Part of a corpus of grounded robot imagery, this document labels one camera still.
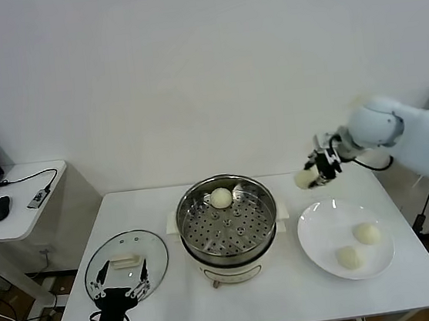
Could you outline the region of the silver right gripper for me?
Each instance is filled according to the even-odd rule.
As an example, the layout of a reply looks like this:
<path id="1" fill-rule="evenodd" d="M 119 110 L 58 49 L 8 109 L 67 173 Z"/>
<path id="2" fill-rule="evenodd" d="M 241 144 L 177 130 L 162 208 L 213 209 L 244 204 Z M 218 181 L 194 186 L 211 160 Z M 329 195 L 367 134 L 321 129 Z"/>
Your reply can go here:
<path id="1" fill-rule="evenodd" d="M 344 157 L 339 153 L 341 135 L 338 132 L 317 133 L 313 136 L 313 151 L 308 155 L 303 169 L 313 173 L 309 188 L 325 186 L 342 173 L 340 167 Z"/>

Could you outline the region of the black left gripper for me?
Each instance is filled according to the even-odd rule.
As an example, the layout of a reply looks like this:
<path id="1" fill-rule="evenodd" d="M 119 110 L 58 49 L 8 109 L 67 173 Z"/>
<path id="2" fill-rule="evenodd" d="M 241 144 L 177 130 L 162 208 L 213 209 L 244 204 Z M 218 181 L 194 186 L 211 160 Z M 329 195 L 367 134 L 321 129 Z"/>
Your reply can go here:
<path id="1" fill-rule="evenodd" d="M 131 289 L 126 287 L 103 291 L 108 268 L 109 261 L 106 260 L 95 278 L 88 281 L 89 296 L 101 312 L 99 321 L 124 321 L 128 310 L 137 305 L 136 299 L 145 299 L 151 288 L 147 261 L 143 260 L 139 282 Z"/>

